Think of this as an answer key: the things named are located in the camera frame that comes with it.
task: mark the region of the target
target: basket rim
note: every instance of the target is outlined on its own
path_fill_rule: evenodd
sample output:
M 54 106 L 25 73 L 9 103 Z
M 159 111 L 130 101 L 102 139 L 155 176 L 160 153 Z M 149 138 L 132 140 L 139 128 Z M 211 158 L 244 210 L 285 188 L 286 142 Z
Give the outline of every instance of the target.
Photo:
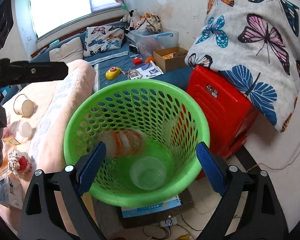
M 75 165 L 76 161 L 74 159 L 74 156 L 70 154 L 70 146 L 67 143 L 71 138 L 72 133 L 72 125 L 76 121 L 77 116 L 86 109 L 86 105 L 89 104 L 91 101 L 96 101 L 96 97 L 98 97 L 100 94 L 107 94 L 108 91 L 112 91 L 113 89 L 124 89 L 126 85 L 135 84 L 136 86 L 142 88 L 142 84 L 153 83 L 154 90 L 157 91 L 158 85 L 161 87 L 169 87 L 169 89 L 173 89 L 178 93 L 182 93 L 183 97 L 187 97 L 187 108 L 191 108 L 191 115 L 196 120 L 196 126 L 201 127 L 201 133 L 198 134 L 198 141 L 204 141 L 207 146 L 210 145 L 210 132 L 209 132 L 209 126 L 207 119 L 197 104 L 197 102 L 188 95 L 185 91 L 182 89 L 171 85 L 169 83 L 158 81 L 158 80 L 126 80 L 121 81 L 112 85 L 109 85 L 108 87 L 105 87 L 98 92 L 91 95 L 89 98 L 87 98 L 75 111 L 75 113 L 72 115 L 68 126 L 66 128 L 65 136 L 64 136 L 64 156 L 66 160 L 67 165 Z M 149 191 L 145 193 L 113 193 L 109 190 L 102 189 L 99 185 L 92 184 L 89 193 L 103 201 L 104 203 L 114 205 L 114 206 L 121 206 L 121 207 L 142 207 L 147 206 L 155 203 L 160 203 L 174 195 L 179 194 L 183 190 L 185 190 L 197 177 L 201 170 L 201 165 L 197 158 L 194 158 L 188 165 L 187 170 L 183 171 L 184 176 L 179 179 L 178 181 L 169 183 L 165 185 L 162 188 L 159 188 L 154 191 Z

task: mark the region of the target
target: butterfly print pillow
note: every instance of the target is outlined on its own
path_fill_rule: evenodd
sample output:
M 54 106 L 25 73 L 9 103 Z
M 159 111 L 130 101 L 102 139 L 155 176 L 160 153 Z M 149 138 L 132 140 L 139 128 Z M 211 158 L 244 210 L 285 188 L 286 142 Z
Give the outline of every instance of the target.
M 84 57 L 91 57 L 104 51 L 120 49 L 124 38 L 122 26 L 88 27 L 85 33 Z
M 278 132 L 288 130 L 300 89 L 300 2 L 208 0 L 199 22 L 185 63 L 220 73 Z

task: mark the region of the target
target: pink blanket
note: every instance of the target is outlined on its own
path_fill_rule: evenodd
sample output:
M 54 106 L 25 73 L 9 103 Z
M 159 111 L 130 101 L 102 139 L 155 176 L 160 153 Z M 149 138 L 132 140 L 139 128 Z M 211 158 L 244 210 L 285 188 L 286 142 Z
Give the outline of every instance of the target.
M 32 172 L 20 179 L 23 197 L 35 170 L 42 169 L 49 173 L 64 168 L 63 139 L 66 127 L 76 109 L 91 95 L 96 75 L 91 65 L 81 59 L 67 65 L 69 74 L 64 80 L 32 83 L 3 106 L 7 115 L 11 115 L 11 122 L 22 119 L 29 122 L 34 130 L 31 140 L 17 146 L 19 151 L 28 152 L 33 162 Z M 29 118 L 21 118 L 13 110 L 14 100 L 19 94 L 25 94 L 35 104 L 34 113 Z M 67 230 L 76 234 L 60 192 L 56 193 L 56 198 Z M 91 196 L 85 194 L 82 199 L 95 220 Z M 0 205 L 0 215 L 16 231 L 20 226 L 20 214 L 21 211 L 16 208 Z

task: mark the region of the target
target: beige pillow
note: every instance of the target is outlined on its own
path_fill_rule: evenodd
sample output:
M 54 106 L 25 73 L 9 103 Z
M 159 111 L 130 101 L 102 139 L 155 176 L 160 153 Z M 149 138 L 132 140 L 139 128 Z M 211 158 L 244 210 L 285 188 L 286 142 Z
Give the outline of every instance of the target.
M 76 59 L 83 59 L 83 47 L 80 37 L 63 44 L 60 49 L 52 49 L 49 51 L 51 62 L 69 63 Z

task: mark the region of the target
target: label sticker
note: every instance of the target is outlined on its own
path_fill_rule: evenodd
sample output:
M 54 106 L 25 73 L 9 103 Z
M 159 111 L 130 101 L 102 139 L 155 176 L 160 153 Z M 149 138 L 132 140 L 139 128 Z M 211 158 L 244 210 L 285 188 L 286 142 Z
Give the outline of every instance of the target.
M 206 90 L 214 97 L 217 98 L 218 96 L 218 91 L 215 90 L 211 85 L 206 86 Z

